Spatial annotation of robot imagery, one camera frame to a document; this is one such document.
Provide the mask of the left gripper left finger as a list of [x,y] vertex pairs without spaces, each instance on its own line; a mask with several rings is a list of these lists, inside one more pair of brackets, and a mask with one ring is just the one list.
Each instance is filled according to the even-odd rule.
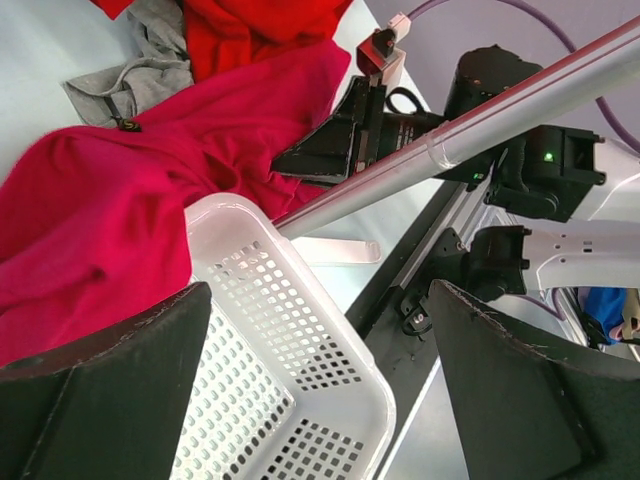
[[2,478],[169,478],[210,315],[197,282],[2,367]]

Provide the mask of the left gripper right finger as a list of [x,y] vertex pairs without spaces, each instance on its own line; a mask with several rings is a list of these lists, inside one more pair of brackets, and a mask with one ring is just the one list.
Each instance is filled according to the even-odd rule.
[[638,363],[442,280],[430,286],[429,315],[470,478],[638,478]]

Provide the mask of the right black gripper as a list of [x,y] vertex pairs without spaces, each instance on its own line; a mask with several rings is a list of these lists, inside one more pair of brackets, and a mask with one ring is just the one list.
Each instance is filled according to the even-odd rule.
[[[368,77],[353,76],[329,117],[278,155],[271,169],[305,183],[332,187],[440,125],[440,116],[428,112],[412,91],[396,87],[384,100],[375,97],[367,108],[353,161],[356,128],[363,122],[369,89]],[[393,104],[394,96],[404,97],[414,110],[402,112]]]

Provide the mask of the magenta t shirt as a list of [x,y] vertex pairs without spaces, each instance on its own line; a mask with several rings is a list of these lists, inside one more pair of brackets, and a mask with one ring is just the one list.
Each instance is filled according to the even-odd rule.
[[134,316],[191,277],[185,209],[229,192],[277,219],[318,195],[272,160],[329,114],[350,63],[332,41],[216,74],[131,129],[54,131],[1,188],[1,361]]

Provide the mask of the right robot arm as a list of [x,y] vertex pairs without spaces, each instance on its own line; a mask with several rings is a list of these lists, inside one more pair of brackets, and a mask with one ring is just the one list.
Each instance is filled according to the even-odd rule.
[[[541,66],[494,45],[459,60],[441,115],[425,111],[404,87],[388,90],[355,76],[334,113],[272,162],[273,171],[325,189],[414,142],[541,71]],[[595,167],[599,138],[591,131],[542,125],[440,174],[469,191],[489,183],[484,201],[532,219],[566,222],[606,175]],[[524,292],[526,232],[479,233],[464,254],[463,288],[483,301]]]

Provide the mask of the red t shirt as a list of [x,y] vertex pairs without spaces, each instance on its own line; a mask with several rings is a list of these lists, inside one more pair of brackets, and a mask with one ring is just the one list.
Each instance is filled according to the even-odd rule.
[[[135,1],[96,1],[114,20]],[[176,1],[194,83],[316,44],[334,45],[348,1]]]

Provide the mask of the blue object in background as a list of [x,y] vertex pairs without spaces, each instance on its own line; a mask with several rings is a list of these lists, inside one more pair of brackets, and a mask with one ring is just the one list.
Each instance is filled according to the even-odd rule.
[[592,287],[584,301],[587,325],[596,342],[639,344],[639,290],[637,288]]

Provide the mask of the white perforated plastic basket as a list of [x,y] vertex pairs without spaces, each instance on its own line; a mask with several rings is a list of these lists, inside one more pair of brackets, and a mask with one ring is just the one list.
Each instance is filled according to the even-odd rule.
[[352,325],[249,200],[214,194],[186,220],[212,312],[172,477],[372,478],[396,403]]

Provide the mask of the grey cloth on table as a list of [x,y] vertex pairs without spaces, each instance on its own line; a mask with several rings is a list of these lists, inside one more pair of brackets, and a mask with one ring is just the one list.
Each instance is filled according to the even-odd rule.
[[135,1],[127,19],[138,56],[63,84],[87,125],[113,127],[194,84],[178,2]]

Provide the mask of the grey clothes rack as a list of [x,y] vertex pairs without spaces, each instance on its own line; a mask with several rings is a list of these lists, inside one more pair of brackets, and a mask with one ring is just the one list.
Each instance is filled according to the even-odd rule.
[[633,18],[331,188],[283,217],[276,228],[288,239],[302,237],[601,97],[638,74],[639,20]]

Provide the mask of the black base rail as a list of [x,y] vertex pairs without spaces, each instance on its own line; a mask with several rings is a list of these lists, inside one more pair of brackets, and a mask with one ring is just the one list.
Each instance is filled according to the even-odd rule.
[[453,259],[492,220],[486,190],[441,184],[347,311],[400,410],[415,401],[437,356],[433,334],[418,333],[409,321],[421,312],[431,281],[451,279]]

